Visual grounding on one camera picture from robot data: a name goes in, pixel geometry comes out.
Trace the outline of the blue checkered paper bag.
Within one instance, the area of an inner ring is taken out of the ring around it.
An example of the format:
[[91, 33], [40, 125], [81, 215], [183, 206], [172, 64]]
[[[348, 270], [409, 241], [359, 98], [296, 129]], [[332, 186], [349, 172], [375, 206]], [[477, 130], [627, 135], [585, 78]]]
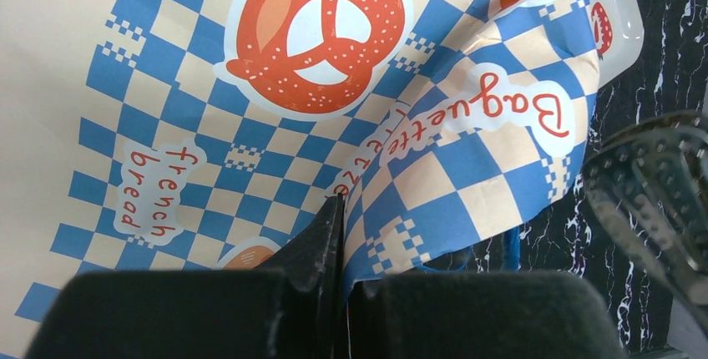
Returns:
[[1, 0], [1, 354], [85, 271], [252, 268], [344, 195], [346, 287], [534, 218], [589, 0]]

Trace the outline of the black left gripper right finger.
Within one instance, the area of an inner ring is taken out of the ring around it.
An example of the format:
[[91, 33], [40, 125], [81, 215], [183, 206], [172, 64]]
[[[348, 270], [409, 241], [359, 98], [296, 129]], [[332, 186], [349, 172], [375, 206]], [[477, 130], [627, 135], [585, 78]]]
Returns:
[[566, 272], [403, 273], [350, 297], [353, 358], [623, 358], [600, 294]]

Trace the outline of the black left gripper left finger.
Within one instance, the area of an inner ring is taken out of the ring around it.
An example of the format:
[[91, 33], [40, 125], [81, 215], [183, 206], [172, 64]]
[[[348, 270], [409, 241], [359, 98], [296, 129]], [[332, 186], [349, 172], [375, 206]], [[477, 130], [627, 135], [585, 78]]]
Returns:
[[29, 358], [329, 358], [344, 202], [251, 270], [103, 271], [58, 294]]

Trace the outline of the metal serving tongs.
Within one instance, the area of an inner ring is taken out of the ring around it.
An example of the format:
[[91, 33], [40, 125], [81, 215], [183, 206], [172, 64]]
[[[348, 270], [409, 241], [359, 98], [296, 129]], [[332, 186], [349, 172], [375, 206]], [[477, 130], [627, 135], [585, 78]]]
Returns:
[[707, 116], [680, 111], [610, 137], [581, 169], [613, 242], [707, 338]]

